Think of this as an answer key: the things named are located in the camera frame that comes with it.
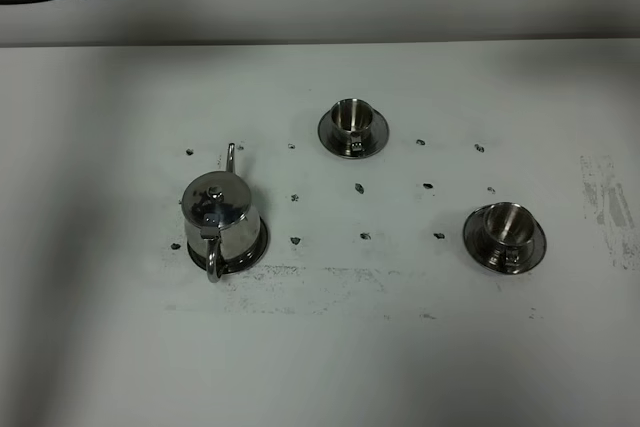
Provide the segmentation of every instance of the white table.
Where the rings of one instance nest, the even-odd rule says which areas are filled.
[[[1,50],[0,424],[637,425],[639,55]],[[316,134],[352,96],[391,127],[364,161]],[[178,200],[231,141],[271,245],[211,285]],[[464,249],[466,216],[496,201],[546,231],[530,274]]]

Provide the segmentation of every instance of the stainless steel teapot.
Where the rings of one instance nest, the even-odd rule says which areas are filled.
[[[211,282],[251,267],[268,244],[251,190],[234,172],[234,156],[235,144],[229,144],[226,171],[198,177],[182,196],[189,254]]]

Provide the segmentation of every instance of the smudge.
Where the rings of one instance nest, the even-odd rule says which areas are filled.
[[[611,156],[580,157],[585,219],[602,232],[611,262],[624,270],[640,268],[640,236]]]

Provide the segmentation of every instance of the metal saucer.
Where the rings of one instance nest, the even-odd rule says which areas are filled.
[[[253,246],[251,246],[251,248],[246,253],[234,259],[223,259],[222,273],[235,274],[237,272],[242,272],[243,270],[250,269],[260,261],[264,253],[267,251],[268,246],[269,229],[267,228],[267,224],[264,222],[264,220],[260,218],[260,233],[258,233],[258,238],[254,242]],[[187,243],[187,250],[189,252],[189,257],[191,257],[191,260],[193,260],[193,262],[202,270],[206,271],[205,258],[201,255],[196,254],[189,243]]]
[[[371,108],[373,117],[370,135],[362,140],[362,150],[353,150],[352,144],[345,142],[337,134],[331,118],[331,110],[322,116],[318,124],[318,137],[325,148],[343,159],[366,159],[380,152],[389,141],[389,124],[377,110]]]
[[[529,272],[542,262],[547,252],[547,238],[542,227],[540,227],[540,224],[531,216],[534,227],[531,236],[532,245],[527,251],[527,255],[515,262],[506,262],[504,251],[500,250],[500,247],[496,248],[496,244],[487,242],[487,235],[485,233],[484,216],[494,205],[497,204],[485,205],[474,211],[467,218],[463,229],[464,245],[467,251],[476,262],[494,272],[506,275]]]

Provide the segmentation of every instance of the teapot spout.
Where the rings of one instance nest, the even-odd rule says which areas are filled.
[[[227,172],[231,172],[232,174],[235,174],[236,170],[235,155],[236,144],[231,143],[229,144],[229,151],[227,152]]]

